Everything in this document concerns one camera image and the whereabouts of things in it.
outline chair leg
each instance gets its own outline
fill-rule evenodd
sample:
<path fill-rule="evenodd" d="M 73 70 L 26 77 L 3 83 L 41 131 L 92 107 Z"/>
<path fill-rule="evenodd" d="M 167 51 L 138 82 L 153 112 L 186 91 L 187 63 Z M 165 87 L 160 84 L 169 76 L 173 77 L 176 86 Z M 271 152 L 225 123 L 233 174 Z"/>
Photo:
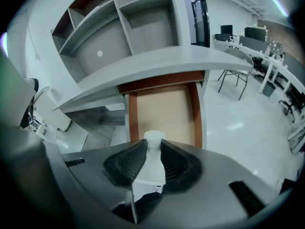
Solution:
<path fill-rule="evenodd" d="M 242 98 L 242 95 L 243 95 L 243 93 L 244 93 L 244 90 L 246 89 L 247 83 L 248 83 L 248 76 L 247 76 L 247 78 L 246 78 L 246 84 L 244 85 L 244 89 L 243 89 L 243 91 L 242 91 L 242 94 L 240 94 L 240 97 L 239 97 L 238 100 L 240 100 L 240 99 Z"/>
<path fill-rule="evenodd" d="M 225 79 L 225 75 L 227 74 L 227 72 L 228 72 L 228 71 L 226 71 L 226 70 L 224 71 L 224 77 L 223 77 L 223 80 L 221 81 L 221 85 L 220 85 L 220 88 L 219 88 L 218 92 L 220 92 L 221 87 L 223 86 L 224 79 Z"/>
<path fill-rule="evenodd" d="M 224 70 L 224 72 L 225 72 L 225 70 Z M 224 72 L 221 74 L 221 76 L 219 76 L 219 78 L 218 78 L 218 80 L 217 80 L 217 81 L 219 81 L 219 79 L 222 77 L 222 75 L 224 74 Z"/>

